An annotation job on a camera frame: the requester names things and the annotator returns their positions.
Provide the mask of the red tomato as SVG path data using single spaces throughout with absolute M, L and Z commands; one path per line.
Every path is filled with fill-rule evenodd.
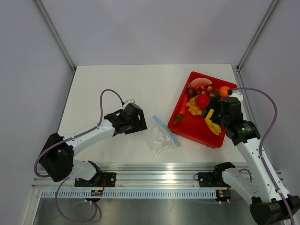
M 195 99 L 196 105 L 202 109 L 204 109 L 207 106 L 209 101 L 210 101 L 210 97 L 203 94 L 198 95 Z

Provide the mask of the clear zip top bag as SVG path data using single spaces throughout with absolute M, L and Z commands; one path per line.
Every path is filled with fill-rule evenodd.
M 175 134 L 157 116 L 153 116 L 147 126 L 148 128 L 143 132 L 143 138 L 154 156 L 180 146 Z

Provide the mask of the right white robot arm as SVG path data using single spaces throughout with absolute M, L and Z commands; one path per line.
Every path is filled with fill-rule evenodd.
M 248 181 L 230 162 L 216 165 L 211 179 L 219 186 L 233 188 L 247 202 L 258 225 L 284 220 L 290 220 L 293 225 L 293 216 L 300 209 L 300 198 L 290 194 L 275 172 L 263 149 L 266 136 L 260 136 L 253 122 L 244 120 L 243 95 L 239 91 L 239 88 L 229 89 L 229 96 L 222 99 L 211 97 L 202 117 L 210 128 L 223 127 L 244 157 L 255 182 Z

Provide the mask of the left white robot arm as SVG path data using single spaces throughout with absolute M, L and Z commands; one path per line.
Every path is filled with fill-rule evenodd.
M 78 161 L 74 157 L 86 148 L 119 134 L 131 134 L 147 129 L 142 108 L 128 103 L 123 109 L 107 114 L 99 124 L 80 133 L 49 136 L 38 163 L 54 182 L 78 178 L 85 186 L 95 187 L 102 182 L 103 172 L 92 161 Z

